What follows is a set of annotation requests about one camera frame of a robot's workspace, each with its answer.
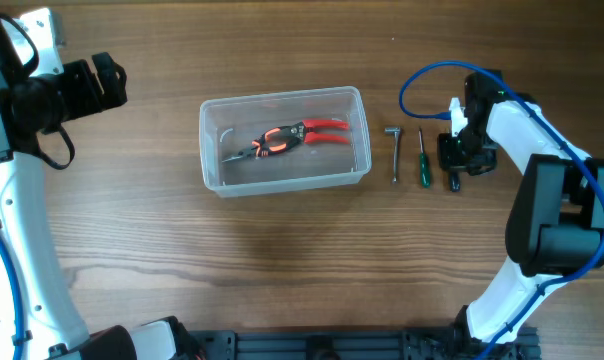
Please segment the green handled screwdriver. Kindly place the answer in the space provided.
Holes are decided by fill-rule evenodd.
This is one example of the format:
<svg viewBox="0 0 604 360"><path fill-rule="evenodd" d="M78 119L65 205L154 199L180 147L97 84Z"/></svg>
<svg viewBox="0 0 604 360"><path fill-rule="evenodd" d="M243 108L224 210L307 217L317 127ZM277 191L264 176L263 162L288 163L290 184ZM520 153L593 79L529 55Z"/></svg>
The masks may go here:
<svg viewBox="0 0 604 360"><path fill-rule="evenodd" d="M420 145L419 165L420 165L420 181L424 188L431 186L431 172L429 166L428 155L425 152L422 128L418 129L418 138Z"/></svg>

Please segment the red handled cutters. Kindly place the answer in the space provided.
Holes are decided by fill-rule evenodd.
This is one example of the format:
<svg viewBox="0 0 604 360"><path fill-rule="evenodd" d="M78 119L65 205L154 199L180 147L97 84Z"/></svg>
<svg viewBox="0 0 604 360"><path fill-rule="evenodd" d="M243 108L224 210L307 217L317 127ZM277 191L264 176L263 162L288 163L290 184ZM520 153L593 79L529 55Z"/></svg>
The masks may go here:
<svg viewBox="0 0 604 360"><path fill-rule="evenodd" d="M349 124L333 119L304 119L294 125L281 128L287 138L293 138L300 144L336 143L349 144L346 136L333 133L333 130L347 131Z"/></svg>

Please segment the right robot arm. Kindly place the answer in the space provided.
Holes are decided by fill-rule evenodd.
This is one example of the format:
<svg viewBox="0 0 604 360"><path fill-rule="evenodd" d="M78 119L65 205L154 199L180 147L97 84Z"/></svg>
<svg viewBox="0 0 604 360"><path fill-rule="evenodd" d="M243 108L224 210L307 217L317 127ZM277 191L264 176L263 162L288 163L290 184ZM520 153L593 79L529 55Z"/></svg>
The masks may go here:
<svg viewBox="0 0 604 360"><path fill-rule="evenodd" d="M487 174L503 149L523 178L505 229L507 257L485 292L458 313L451 350L502 355L544 300L604 265L604 159L573 146L527 94L509 94L497 70L473 72L452 99L438 162L451 191L459 174Z"/></svg>

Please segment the black red handled screwdriver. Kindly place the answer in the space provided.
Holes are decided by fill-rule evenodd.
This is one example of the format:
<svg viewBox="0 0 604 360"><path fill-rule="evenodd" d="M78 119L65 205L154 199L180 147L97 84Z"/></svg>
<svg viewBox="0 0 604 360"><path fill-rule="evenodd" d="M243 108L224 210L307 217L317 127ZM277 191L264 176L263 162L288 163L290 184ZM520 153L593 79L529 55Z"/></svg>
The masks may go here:
<svg viewBox="0 0 604 360"><path fill-rule="evenodd" d="M461 183L459 174L455 171L448 172L448 183L451 192L459 192L461 189Z"/></svg>

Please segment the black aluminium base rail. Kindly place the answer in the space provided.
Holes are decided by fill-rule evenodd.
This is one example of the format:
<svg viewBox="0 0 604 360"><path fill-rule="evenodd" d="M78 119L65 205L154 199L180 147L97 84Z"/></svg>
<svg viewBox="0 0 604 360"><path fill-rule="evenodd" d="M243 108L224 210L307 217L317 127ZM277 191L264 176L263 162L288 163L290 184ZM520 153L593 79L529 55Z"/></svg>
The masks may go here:
<svg viewBox="0 0 604 360"><path fill-rule="evenodd" d="M210 360L439 360L483 358L487 345L452 327L394 331L193 331Z"/></svg>

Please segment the orange black needle-nose pliers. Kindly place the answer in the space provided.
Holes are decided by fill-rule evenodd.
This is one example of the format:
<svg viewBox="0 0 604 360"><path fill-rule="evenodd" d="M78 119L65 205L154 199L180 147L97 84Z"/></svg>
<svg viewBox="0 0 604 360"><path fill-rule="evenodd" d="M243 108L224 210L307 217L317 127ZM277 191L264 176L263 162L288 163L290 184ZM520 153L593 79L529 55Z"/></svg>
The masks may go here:
<svg viewBox="0 0 604 360"><path fill-rule="evenodd" d="M285 137L281 131L282 127L276 127L268 130L259 138L253 140L248 148L239 150L236 154L227 157L223 160L223 163L275 156L285 153L300 145L300 143L295 142L293 138Z"/></svg>

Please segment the clear plastic container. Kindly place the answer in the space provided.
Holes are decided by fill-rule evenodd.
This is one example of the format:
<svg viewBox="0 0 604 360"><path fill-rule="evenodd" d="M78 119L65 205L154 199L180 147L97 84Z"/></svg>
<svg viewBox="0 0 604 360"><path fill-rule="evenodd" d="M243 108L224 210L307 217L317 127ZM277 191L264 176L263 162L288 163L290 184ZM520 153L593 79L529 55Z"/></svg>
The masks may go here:
<svg viewBox="0 0 604 360"><path fill-rule="evenodd" d="M208 100L199 135L204 184L220 197L356 184L372 168L352 86Z"/></svg>

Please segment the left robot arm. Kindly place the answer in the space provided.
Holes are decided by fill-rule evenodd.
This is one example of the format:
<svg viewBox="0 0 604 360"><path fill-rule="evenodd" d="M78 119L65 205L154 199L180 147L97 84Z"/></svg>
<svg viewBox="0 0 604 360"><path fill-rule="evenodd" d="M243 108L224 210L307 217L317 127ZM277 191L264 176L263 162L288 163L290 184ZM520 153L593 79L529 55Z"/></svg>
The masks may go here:
<svg viewBox="0 0 604 360"><path fill-rule="evenodd" d="M0 13L0 359L202 359L174 317L90 332L48 224L40 135L125 104L127 76L107 53L63 63L61 22L42 8Z"/></svg>

